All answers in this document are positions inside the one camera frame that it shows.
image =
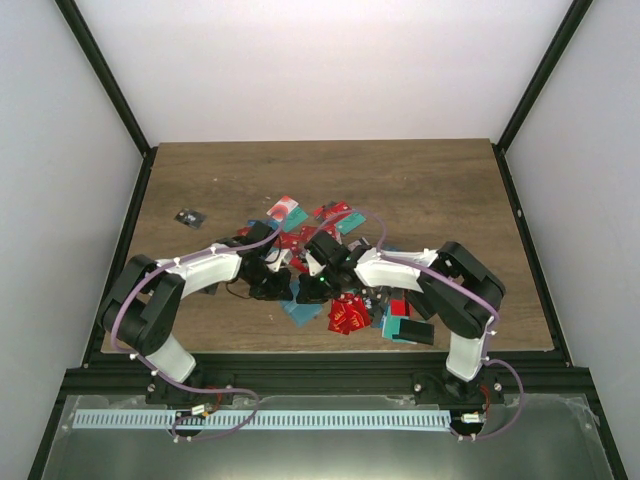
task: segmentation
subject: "gray metal base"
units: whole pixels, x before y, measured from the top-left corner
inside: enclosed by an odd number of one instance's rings
[[[459,443],[449,433],[392,430],[250,430],[217,441],[174,444],[162,429],[74,429],[70,407],[45,478],[612,478],[585,405],[580,398],[529,395],[512,430],[474,444]],[[513,408],[492,406],[491,413],[504,421]]]

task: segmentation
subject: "white enclosure panel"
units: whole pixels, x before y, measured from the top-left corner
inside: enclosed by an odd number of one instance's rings
[[[569,0],[79,0],[152,144],[502,133]]]
[[[640,478],[640,3],[593,2],[509,165],[574,360]]]
[[[77,367],[140,165],[55,2],[0,3],[0,477]]]

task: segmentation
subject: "black metal frame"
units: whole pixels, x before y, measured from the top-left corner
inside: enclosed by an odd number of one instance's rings
[[[616,478],[627,478],[589,370],[571,366],[571,357],[556,315],[535,246],[509,173],[505,152],[522,126],[562,52],[578,28],[592,0],[574,0],[520,100],[507,128],[493,150],[518,232],[531,268],[542,309],[551,333],[551,351],[495,352],[492,357],[511,363],[519,372],[525,390],[531,393],[584,394],[591,410],[600,417],[599,433]],[[142,200],[157,152],[150,148],[128,103],[100,53],[95,39],[74,0],[56,0],[71,31],[85,52],[123,123],[143,157],[133,198],[111,264],[104,294],[124,267]],[[69,395],[148,395],[153,378],[139,362],[125,355],[104,354],[104,332],[94,326],[84,355],[83,368],[67,371],[54,405],[30,479],[41,478],[64,401]],[[361,354],[198,354],[198,365],[207,375],[230,378],[234,385],[259,395],[305,394],[414,394],[416,375],[439,373],[446,352]],[[504,392],[517,392],[514,379],[496,370]],[[416,397],[428,403],[429,398]]]

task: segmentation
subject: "red package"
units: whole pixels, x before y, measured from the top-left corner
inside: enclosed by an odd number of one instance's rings
[[[343,293],[339,299],[331,303],[329,314],[329,330],[348,335],[371,325],[364,302],[353,293]]]
[[[280,243],[276,240],[275,245],[280,244],[282,248],[294,249],[297,248],[300,244],[300,235],[295,233],[281,233],[280,234]]]
[[[304,263],[302,263],[302,261],[298,257],[293,257],[293,259],[289,262],[289,265],[291,265],[293,268],[298,269],[302,273],[309,273],[309,269]]]
[[[313,216],[318,218],[318,219],[322,219],[323,221],[326,220],[327,218],[336,215],[337,213],[340,213],[344,210],[351,210],[351,207],[347,204],[347,202],[338,202],[335,205],[332,206],[325,206],[323,205],[320,208],[317,208],[314,212],[313,212]],[[330,224],[333,225],[337,222],[339,222],[340,220],[342,220],[343,218],[347,217],[348,215],[350,215],[349,213],[345,213],[344,215],[336,215],[335,217],[333,217],[330,221]]]
[[[406,300],[391,300],[389,302],[391,307],[391,315],[394,317],[409,317],[411,315],[411,307]]]
[[[317,227],[310,227],[308,225],[305,225],[304,227],[300,227],[300,242],[302,243],[302,245],[306,245],[307,242],[311,240],[311,237],[313,236],[313,234],[316,232],[317,229],[318,229]],[[338,232],[338,229],[336,228],[335,225],[325,225],[324,227],[322,227],[322,230],[326,231],[338,242],[340,241],[340,232]]]
[[[300,227],[300,242],[302,245],[306,245],[307,242],[311,240],[311,235],[313,235],[316,230],[316,227],[310,227],[308,225]]]
[[[329,330],[332,332],[349,335],[351,329],[347,324],[347,312],[344,304],[333,300],[331,302],[331,311],[329,312]]]
[[[356,311],[362,316],[362,320],[364,321],[365,327],[371,325],[371,317],[369,316],[369,312],[367,312],[367,307],[365,306],[362,298],[357,296],[353,299],[353,307]]]

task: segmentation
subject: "wooden surface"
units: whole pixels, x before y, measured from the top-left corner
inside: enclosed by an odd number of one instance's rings
[[[551,339],[505,190],[487,140],[163,144],[151,174],[130,254],[173,258],[233,235],[282,195],[311,213],[345,200],[380,215],[387,243],[403,250],[465,245],[507,287],[492,349],[550,349]],[[207,215],[199,230],[174,220],[182,208]],[[312,219],[306,224],[315,224]],[[369,219],[346,240],[377,241]],[[241,285],[233,288],[239,293]],[[343,336],[321,316],[297,328],[277,302],[242,300],[220,288],[181,304],[174,333],[191,351],[424,350],[366,328]],[[436,349],[449,333],[439,319]]]

